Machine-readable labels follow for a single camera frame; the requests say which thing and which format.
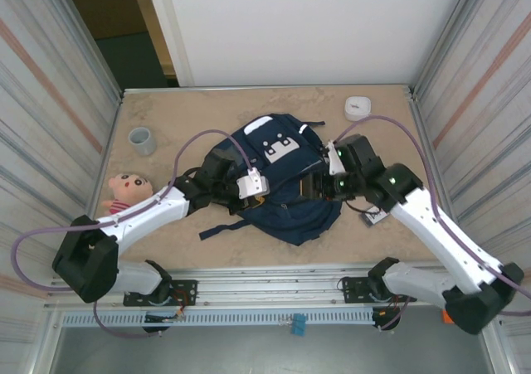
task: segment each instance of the stuffed toy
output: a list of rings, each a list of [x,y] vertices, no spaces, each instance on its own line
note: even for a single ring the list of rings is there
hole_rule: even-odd
[[[106,215],[123,211],[153,195],[151,183],[144,177],[132,173],[121,173],[112,177],[109,180],[109,187],[113,191],[114,200],[101,202],[104,208],[108,208]]]

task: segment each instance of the doll face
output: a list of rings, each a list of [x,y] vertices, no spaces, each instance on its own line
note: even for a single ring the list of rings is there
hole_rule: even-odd
[[[137,204],[153,195],[153,187],[145,178],[121,173],[109,180],[109,187],[113,189],[114,198],[130,205]]]

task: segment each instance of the gray cup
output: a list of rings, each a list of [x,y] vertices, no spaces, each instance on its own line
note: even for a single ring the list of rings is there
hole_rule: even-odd
[[[141,156],[148,156],[157,148],[157,142],[151,131],[145,127],[139,127],[129,132],[129,143]]]

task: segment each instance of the dark floor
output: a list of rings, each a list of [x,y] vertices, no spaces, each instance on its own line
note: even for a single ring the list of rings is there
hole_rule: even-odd
[[[443,324],[437,308],[411,307],[395,333],[367,325],[170,328],[161,338],[63,330],[53,374],[488,374],[480,336]]]
[[[164,76],[147,32],[96,40],[96,44],[120,89],[177,86]]]

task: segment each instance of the navy blue backpack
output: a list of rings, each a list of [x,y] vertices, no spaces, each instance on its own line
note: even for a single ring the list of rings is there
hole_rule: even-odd
[[[199,235],[201,240],[220,231],[253,225],[277,239],[301,245],[328,230],[339,217],[341,202],[308,200],[300,195],[300,179],[311,171],[327,168],[321,153],[323,144],[310,127],[322,124],[303,123],[290,114],[269,114],[233,133],[251,165],[267,178],[270,193],[261,205],[239,212],[241,221],[204,231]],[[246,175],[243,158],[229,139],[214,149],[235,158],[229,178]]]

